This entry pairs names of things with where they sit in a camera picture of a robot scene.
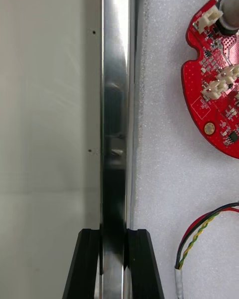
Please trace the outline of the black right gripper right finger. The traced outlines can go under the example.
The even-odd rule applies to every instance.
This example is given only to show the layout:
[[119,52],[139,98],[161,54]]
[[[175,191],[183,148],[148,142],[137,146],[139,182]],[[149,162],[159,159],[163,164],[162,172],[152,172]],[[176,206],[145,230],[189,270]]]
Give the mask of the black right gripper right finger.
[[132,297],[163,299],[164,293],[150,233],[145,229],[127,229],[125,246],[124,266],[130,270]]

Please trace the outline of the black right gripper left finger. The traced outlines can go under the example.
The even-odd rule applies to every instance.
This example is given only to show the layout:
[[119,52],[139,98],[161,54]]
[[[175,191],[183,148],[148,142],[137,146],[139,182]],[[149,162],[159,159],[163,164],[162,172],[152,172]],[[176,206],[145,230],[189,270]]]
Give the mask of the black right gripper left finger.
[[100,231],[82,229],[77,238],[64,299],[93,299],[100,252]]

